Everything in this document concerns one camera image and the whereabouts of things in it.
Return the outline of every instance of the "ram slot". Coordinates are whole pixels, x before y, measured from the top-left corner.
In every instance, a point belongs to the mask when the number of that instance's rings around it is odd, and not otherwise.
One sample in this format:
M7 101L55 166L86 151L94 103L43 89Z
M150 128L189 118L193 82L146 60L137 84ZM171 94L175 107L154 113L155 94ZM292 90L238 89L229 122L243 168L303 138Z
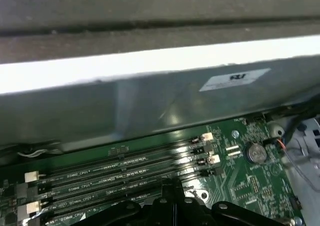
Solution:
M45 225L46 226L60 226L61 222L67 222L67 221L76 223L76 222L79 222L83 218L87 218L92 215L95 215L95 214L101 212L102 210L106 210L107 208L109 208L113 205L116 205L117 203L120 203L125 200L130 200L130 201L133 201L133 202L140 204L148 198L155 198L155 197L159 197L159 196L161 196L160 189L152 190L149 192L147 191L142 194L136 194L136 195L132 195L132 196L119 198L118 200L113 200L110 202L101 203L101 204L98 204L95 206L87 207L84 209L80 209L77 211L73 211L70 213L66 213L66 214L62 214L60 216L53 217L50 220L48 220L47 222L45 222Z
M42 212L53 212L56 215L66 213L69 211L74 211L78 208L84 208L91 206L92 204L103 203L110 199L118 198L125 194L133 193L137 190L142 190L142 188L146 190L149 188L154 188L157 185L160 186L162 178L181 177L187 174L193 174L197 170L197 166L187 166L184 169L174 170L171 172L158 174L156 176L148 177L131 183L122 184L120 186L105 188L80 196L59 200L53 202L51 205L44 208Z
M38 185L51 184L58 186L73 181L85 180L87 178L96 177L102 174L115 173L121 169L130 169L132 167L142 166L150 163L160 162L166 159L174 158L181 153L191 153L194 149L202 147L202 143L195 145L182 146L174 149L159 149L150 153L142 153L136 156L126 157L122 160L117 160L109 163L82 168L78 171L69 171L68 173L54 175L49 178L42 179L37 182Z
M169 159L162 162L148 164L147 166L126 170L123 173L109 174L85 181L75 182L53 188L50 192L40 194L36 200L44 200L53 197L54 200L70 197L72 195L83 194L85 192L98 190L124 182L130 182L137 178L151 176L152 174L161 174L164 171L178 169L179 166L203 158L206 155L180 154L177 159Z

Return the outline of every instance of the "cable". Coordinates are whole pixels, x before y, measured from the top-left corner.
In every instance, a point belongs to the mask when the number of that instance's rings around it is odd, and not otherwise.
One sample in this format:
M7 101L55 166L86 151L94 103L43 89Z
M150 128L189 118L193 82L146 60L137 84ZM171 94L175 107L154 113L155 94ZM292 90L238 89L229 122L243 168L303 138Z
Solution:
M35 157L38 157L39 155L46 153L47 151L48 151L47 149L39 149L39 150L34 151L33 153L30 153L30 154L25 154L22 152L18 152L17 154L22 157L35 158Z
M284 154L287 156L288 160L290 161L290 163L293 165L294 169L296 170L296 172L301 176L301 178L304 179L304 181L317 193L320 193L320 188L316 188L314 186L314 184L309 180L309 178L301 171L301 169L296 165L296 163L291 159L291 157L289 156L286 146L285 144L280 140L277 139L278 143L280 144L280 146L283 149Z

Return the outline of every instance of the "white label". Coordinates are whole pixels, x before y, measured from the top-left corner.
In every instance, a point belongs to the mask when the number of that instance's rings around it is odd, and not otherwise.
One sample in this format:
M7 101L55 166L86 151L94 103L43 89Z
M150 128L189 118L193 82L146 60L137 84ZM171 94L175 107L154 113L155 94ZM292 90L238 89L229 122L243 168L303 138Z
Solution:
M270 68L251 70L246 72L235 72L225 75L218 75L211 77L199 90L217 90L228 87L248 85L256 81L259 77L268 72Z
M86 218L86 213L84 213L84 214L82 215L82 217L80 218L79 221L84 220L85 218Z

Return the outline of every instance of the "red wire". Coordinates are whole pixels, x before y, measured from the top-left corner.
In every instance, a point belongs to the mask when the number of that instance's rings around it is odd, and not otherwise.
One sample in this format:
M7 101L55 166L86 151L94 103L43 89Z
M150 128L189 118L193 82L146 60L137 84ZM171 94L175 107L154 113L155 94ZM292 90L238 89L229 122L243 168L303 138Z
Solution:
M279 142L279 144L281 145L281 147L283 148L283 150L286 150L285 144L284 144L280 139L277 139L277 141Z

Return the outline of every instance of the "motherboard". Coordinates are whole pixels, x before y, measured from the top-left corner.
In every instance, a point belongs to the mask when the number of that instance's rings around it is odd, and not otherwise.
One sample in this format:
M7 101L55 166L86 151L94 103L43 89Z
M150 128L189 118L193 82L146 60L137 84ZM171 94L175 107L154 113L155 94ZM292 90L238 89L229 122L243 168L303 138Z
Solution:
M179 178L208 208L228 201L300 219L264 118L235 118L0 169L0 226L71 226L124 200L143 205Z

